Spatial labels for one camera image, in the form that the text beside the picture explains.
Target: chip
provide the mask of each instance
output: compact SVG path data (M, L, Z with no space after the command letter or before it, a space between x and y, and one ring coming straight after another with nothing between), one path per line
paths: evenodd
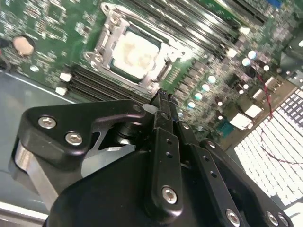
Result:
M120 36L113 49L113 66L143 79L155 66L159 48L148 40L127 31Z

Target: red wire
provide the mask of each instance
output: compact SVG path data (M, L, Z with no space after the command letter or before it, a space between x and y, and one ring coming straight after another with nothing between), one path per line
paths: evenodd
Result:
M270 120L273 118L273 110L271 108L271 102L270 102L270 96L269 96L269 93L268 93L268 88L267 88L267 86L266 86L263 78L261 77L261 75L258 75L258 79L262 82L262 84L264 84L264 91L265 91L265 94L266 94L266 101L267 101L267 104L268 104L268 107L269 107L269 114L268 114L269 115L269 120L268 120L268 122L270 122ZM289 161L286 161L286 160L281 160L281 159L275 157L273 154L269 153L265 149L265 147L263 146L263 142L264 142L263 141L263 134L265 133L264 132L264 128L266 127L266 125L267 125L268 122L266 122L265 125L264 125L264 127L261 128L261 135L260 135L260 137L261 137L261 148L262 148L262 150L265 151L268 156L270 156L271 158L277 160L278 162L288 163L288 164L292 164L292 165L303 165L303 163L289 162Z

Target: white connector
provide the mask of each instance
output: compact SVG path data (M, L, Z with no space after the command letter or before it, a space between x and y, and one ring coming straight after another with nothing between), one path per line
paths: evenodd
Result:
M56 93L61 95L61 96L66 95L67 91L68 90L67 90L66 87L56 87Z
M72 79L72 75L70 73L62 72L60 73L60 79L65 82L70 82Z

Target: metal bracket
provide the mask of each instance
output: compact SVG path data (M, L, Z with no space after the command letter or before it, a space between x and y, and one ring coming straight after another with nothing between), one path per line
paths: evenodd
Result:
M92 133L144 116L132 100L35 107L23 113L18 138L26 150L50 164L73 170L89 151Z
M217 226L248 226L241 218L210 153L198 146L193 130L185 122L177 122L176 128L183 150L181 155L184 153L186 159L201 175L208 192L206 196L209 196L215 211Z
M292 226L290 218L217 144L209 139L204 139L200 145L210 152L239 211L245 214L251 227Z
M82 178L80 166L72 171L60 171L26 150L21 143L16 150L15 162L27 173L48 210L64 189Z
M169 97L160 90L151 104L155 113L150 159L150 180L145 207L159 223L172 223L183 210L179 142L173 134Z

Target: cpu socket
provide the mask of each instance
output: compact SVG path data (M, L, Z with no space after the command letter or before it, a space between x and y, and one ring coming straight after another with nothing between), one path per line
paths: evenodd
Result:
M144 18L131 17L108 3L102 3L101 8L107 19L94 51L85 52L85 59L96 71L107 70L109 76L125 84L154 93L180 57L180 50L144 26Z

